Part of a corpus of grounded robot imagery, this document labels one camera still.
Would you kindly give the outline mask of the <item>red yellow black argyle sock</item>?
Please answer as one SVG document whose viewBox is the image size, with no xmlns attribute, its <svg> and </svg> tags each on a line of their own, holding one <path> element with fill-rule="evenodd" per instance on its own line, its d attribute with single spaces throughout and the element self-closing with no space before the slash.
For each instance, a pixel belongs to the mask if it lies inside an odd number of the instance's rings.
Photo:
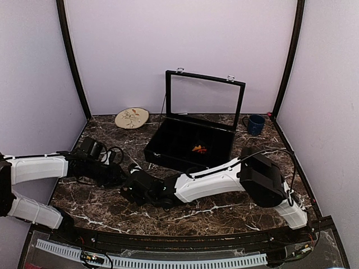
<svg viewBox="0 0 359 269">
<path fill-rule="evenodd" d="M 207 147 L 204 145 L 195 145 L 192 149 L 192 152 L 198 153 L 198 154 L 206 154 L 208 151 Z"/>
</svg>

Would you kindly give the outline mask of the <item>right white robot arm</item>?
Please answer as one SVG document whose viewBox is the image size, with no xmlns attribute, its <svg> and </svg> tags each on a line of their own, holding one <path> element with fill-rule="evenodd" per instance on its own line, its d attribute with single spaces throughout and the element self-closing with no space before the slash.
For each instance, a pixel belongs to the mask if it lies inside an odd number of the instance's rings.
<svg viewBox="0 0 359 269">
<path fill-rule="evenodd" d="M 247 192 L 257 206 L 273 208 L 284 218 L 291 243 L 300 242 L 308 233 L 306 209 L 294 197 L 279 166 L 252 147 L 244 147 L 240 157 L 223 165 L 165 179 L 137 165 L 131 165 L 129 171 L 121 196 L 138 206 L 150 204 L 168 210 L 216 194 Z"/>
</svg>

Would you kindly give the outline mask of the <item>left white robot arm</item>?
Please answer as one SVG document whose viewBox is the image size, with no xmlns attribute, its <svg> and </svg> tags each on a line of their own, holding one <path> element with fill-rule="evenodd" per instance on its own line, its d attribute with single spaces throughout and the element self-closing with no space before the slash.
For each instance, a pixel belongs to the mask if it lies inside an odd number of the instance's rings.
<svg viewBox="0 0 359 269">
<path fill-rule="evenodd" d="M 57 207 L 29 199 L 13 190 L 13 186 L 40 179 L 86 177 L 104 188 L 121 186 L 127 179 L 115 163 L 116 152 L 105 144 L 86 137 L 80 147 L 53 154 L 1 155 L 1 216 L 15 217 L 57 230 L 67 244 L 79 240 L 73 218 Z"/>
</svg>

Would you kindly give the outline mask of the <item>floral ceramic plate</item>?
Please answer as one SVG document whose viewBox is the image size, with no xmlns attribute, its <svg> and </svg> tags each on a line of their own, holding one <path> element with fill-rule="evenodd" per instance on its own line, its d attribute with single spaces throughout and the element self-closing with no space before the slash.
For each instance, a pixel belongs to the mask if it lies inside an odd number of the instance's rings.
<svg viewBox="0 0 359 269">
<path fill-rule="evenodd" d="M 122 129 L 138 129 L 149 119 L 149 112 L 143 108 L 128 108 L 115 117 L 115 125 Z"/>
</svg>

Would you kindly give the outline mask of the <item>small circuit board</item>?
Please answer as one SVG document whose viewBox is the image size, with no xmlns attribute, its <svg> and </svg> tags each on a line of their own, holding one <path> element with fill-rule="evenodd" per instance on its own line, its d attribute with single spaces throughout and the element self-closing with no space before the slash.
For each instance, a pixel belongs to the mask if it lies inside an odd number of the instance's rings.
<svg viewBox="0 0 359 269">
<path fill-rule="evenodd" d="M 98 265 L 102 265 L 105 261 L 105 259 L 98 254 L 87 251 L 81 252 L 80 260 L 88 264 L 93 263 Z"/>
</svg>

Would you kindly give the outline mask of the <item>black display box with lid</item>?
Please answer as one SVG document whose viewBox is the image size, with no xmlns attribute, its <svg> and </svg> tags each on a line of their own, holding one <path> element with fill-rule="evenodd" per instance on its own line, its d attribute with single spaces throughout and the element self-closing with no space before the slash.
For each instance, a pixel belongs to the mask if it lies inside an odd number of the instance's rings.
<svg viewBox="0 0 359 269">
<path fill-rule="evenodd" d="M 185 172 L 230 160 L 245 82 L 181 69 L 165 72 L 165 116 L 144 148 L 149 163 Z M 206 154 L 192 152 L 204 145 Z"/>
</svg>

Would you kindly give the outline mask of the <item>dark blue mug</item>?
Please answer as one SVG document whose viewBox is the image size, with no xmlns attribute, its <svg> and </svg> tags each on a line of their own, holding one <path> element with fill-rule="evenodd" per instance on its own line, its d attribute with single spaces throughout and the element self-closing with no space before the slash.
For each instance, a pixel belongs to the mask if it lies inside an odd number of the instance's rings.
<svg viewBox="0 0 359 269">
<path fill-rule="evenodd" d="M 258 136 L 264 128 L 265 118 L 258 114 L 244 116 L 242 118 L 242 124 L 246 127 L 248 134 Z"/>
</svg>

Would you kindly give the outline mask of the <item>black front rail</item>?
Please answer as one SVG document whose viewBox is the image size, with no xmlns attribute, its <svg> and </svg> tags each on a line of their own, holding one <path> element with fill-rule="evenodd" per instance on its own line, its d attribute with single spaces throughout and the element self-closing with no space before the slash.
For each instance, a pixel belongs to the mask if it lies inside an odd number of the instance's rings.
<svg viewBox="0 0 359 269">
<path fill-rule="evenodd" d="M 239 247 L 247 251 L 282 251 L 314 243 L 319 253 L 340 255 L 341 242 L 330 216 L 309 216 L 314 229 L 292 230 L 275 211 L 240 215 L 234 210 L 191 212 L 174 217 L 161 211 L 153 216 L 133 212 L 112 219 L 75 215 L 77 243 L 98 250 L 118 251 L 124 247 L 154 251 L 213 250 Z"/>
</svg>

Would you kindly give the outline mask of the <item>left black frame post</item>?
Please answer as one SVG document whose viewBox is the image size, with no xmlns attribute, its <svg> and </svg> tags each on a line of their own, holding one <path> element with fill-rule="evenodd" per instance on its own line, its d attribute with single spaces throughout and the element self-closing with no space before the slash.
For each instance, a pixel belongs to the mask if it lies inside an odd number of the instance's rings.
<svg viewBox="0 0 359 269">
<path fill-rule="evenodd" d="M 72 79 L 75 84 L 75 89 L 82 107 L 82 111 L 84 112 L 86 120 L 89 120 L 92 117 L 92 115 L 90 112 L 88 101 L 85 96 L 84 88 L 82 86 L 79 70 L 75 59 L 75 54 L 73 51 L 72 41 L 70 37 L 70 30 L 68 27 L 68 21 L 66 15 L 65 1 L 56 0 L 56 6 L 57 6 L 59 24 L 61 28 L 62 39 L 65 46 L 66 56 L 70 67 Z"/>
</svg>

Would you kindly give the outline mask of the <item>black frame post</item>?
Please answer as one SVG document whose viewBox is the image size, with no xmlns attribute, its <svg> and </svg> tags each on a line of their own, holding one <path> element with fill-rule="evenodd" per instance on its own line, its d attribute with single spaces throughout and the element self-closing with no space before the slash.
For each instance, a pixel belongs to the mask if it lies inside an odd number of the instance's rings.
<svg viewBox="0 0 359 269">
<path fill-rule="evenodd" d="M 62 39 L 65 46 L 66 56 L 70 67 L 72 79 L 75 84 L 75 89 L 82 107 L 82 111 L 84 112 L 86 120 L 89 120 L 92 117 L 92 115 L 90 112 L 88 101 L 85 96 L 84 88 L 82 86 L 79 70 L 75 59 L 75 54 L 73 51 L 72 41 L 70 37 L 70 30 L 68 27 L 68 21 L 66 15 L 65 1 L 56 0 L 56 6 L 57 6 L 59 24 L 61 28 Z"/>
<path fill-rule="evenodd" d="M 292 72 L 292 67 L 294 64 L 294 59 L 296 56 L 297 46 L 300 38 L 300 32 L 301 32 L 301 26 L 302 26 L 302 20 L 303 20 L 303 14 L 305 9 L 305 0 L 298 0 L 297 6 L 296 6 L 296 13 L 294 16 L 294 24 L 293 24 L 293 30 L 291 35 L 291 42 L 288 49 L 288 55 L 286 64 L 284 66 L 283 76 L 280 82 L 277 98 L 275 100 L 275 104 L 273 107 L 273 111 L 271 113 L 272 119 L 277 120 L 277 117 L 279 115 L 284 96 L 286 93 L 286 89 L 289 83 L 289 78 Z"/>
</svg>

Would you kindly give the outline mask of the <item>right black frame post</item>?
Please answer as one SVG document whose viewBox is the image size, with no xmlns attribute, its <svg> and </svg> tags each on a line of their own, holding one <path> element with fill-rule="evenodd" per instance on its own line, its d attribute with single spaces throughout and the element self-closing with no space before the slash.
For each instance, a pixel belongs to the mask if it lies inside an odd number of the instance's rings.
<svg viewBox="0 0 359 269">
<path fill-rule="evenodd" d="M 294 24 L 293 24 L 293 30 L 291 35 L 291 42 L 288 49 L 288 55 L 286 64 L 284 66 L 283 76 L 280 82 L 277 98 L 275 100 L 275 104 L 273 107 L 273 111 L 271 113 L 272 119 L 277 120 L 277 117 L 279 115 L 284 96 L 286 93 L 286 89 L 289 83 L 289 78 L 292 72 L 292 67 L 294 64 L 294 59 L 296 56 L 297 46 L 300 38 L 300 32 L 301 32 L 301 26 L 302 26 L 302 20 L 303 20 L 303 14 L 305 9 L 305 0 L 298 0 L 297 6 L 296 6 L 296 13 L 294 16 Z"/>
</svg>

